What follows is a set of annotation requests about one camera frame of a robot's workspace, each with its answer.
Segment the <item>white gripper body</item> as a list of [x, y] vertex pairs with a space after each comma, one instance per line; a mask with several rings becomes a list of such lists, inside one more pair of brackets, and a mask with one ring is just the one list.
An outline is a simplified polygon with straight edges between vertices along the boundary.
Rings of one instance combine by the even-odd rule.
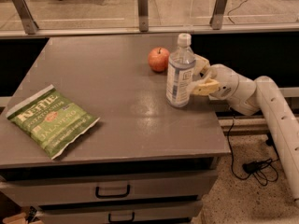
[[212, 96], [220, 100], [230, 98], [236, 91], [239, 83], [238, 74], [223, 64], [211, 65], [205, 73], [205, 77], [215, 79], [219, 82], [219, 87], [212, 93]]

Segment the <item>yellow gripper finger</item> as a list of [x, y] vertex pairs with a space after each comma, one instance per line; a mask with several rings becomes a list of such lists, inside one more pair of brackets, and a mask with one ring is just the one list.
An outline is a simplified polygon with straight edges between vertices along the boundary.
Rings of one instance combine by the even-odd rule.
[[195, 66], [194, 66], [194, 71], [193, 73], [196, 76], [200, 76], [201, 74], [205, 74], [206, 71], [209, 69], [210, 67], [210, 62], [207, 58], [197, 55], [194, 55], [195, 57]]
[[190, 83], [187, 87], [187, 93], [192, 95], [208, 96], [218, 90], [220, 83], [212, 78], [208, 78], [206, 81], [197, 80]]

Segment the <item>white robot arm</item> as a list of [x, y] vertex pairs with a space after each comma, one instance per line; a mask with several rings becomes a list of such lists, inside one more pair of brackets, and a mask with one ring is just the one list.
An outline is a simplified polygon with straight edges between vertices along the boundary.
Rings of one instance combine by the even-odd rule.
[[193, 73], [199, 79], [188, 86], [188, 94], [224, 100], [246, 116], [263, 113], [292, 197], [299, 204], [299, 122], [273, 79], [261, 76], [251, 80], [223, 64], [212, 65], [199, 55]]

